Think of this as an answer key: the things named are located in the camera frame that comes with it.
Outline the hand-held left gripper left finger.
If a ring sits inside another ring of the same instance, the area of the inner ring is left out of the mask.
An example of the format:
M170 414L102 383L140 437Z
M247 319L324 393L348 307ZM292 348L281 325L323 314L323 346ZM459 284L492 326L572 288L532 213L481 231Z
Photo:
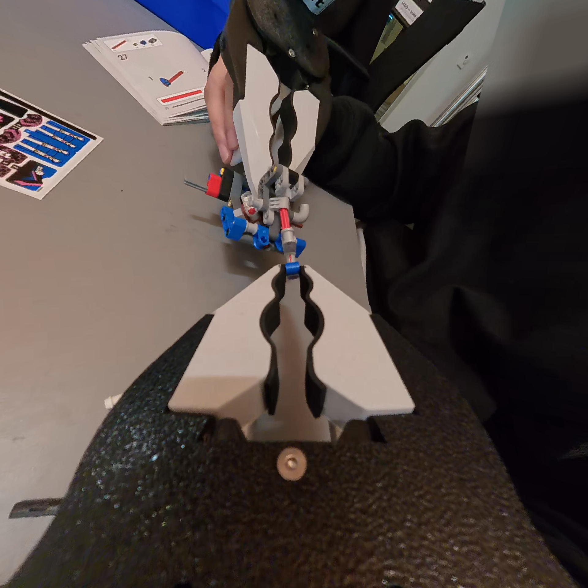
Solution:
M168 408L215 417L274 415L279 395L271 335L281 323L286 270L276 265L219 307Z

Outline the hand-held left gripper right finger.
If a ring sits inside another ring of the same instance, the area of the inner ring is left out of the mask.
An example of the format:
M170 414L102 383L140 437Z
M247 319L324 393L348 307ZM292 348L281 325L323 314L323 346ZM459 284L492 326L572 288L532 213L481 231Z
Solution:
M310 266L299 273L305 327L305 396L318 418L410 414L415 403L371 314Z

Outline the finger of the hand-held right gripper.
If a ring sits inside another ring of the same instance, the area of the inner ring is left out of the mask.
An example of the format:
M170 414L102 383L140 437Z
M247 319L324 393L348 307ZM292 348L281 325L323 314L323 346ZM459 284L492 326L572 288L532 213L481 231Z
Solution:
M315 150L319 99L308 90L291 92L286 98L286 165L303 173Z
M279 102L281 83L267 57L252 45L247 45L245 96L233 110L233 123L239 151L249 185L259 185L275 165L275 143L282 129L272 118L272 105Z

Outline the grey and blue lego chassis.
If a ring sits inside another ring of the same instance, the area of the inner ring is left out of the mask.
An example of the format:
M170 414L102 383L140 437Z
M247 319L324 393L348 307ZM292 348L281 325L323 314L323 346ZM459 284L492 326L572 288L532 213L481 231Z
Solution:
M277 250L275 240L281 230L281 208L290 210L294 232L307 221L309 205L293 204L304 195L308 183L307 178L282 165L273 166L265 173L257 193L249 188L243 173L229 167L209 174L205 186L185 180L186 186L224 202L220 218L227 239L239 241L246 236L258 250Z

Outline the open lego instruction booklet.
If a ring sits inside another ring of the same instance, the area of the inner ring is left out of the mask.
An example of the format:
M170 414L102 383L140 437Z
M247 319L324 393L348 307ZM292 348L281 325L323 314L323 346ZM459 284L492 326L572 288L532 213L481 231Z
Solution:
M175 31L106 36L83 47L162 126L209 122L203 90L211 48Z

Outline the lego sticker sheet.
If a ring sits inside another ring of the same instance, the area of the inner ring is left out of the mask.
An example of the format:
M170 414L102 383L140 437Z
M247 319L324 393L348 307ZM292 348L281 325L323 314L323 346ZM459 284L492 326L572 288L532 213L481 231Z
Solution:
M102 141L1 90L1 187L42 200Z

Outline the dark grey angled lego beam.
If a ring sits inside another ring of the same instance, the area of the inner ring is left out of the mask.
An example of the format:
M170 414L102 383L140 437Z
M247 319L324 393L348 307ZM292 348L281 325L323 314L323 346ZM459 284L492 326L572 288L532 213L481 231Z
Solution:
M61 508L62 501L62 498L50 497L17 502L12 506L9 519L56 516Z

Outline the person's right hand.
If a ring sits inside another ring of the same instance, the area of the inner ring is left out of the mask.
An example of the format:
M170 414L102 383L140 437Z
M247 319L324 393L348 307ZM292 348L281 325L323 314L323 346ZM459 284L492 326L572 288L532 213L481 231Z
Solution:
M239 143L233 122L233 82L222 57L210 69L204 98L220 158L230 164Z

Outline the blue plastic storage bin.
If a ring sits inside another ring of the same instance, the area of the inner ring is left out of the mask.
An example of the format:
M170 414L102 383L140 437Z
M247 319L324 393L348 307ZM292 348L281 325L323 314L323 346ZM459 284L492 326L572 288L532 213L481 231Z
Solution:
M203 49L213 48L231 1L137 1Z

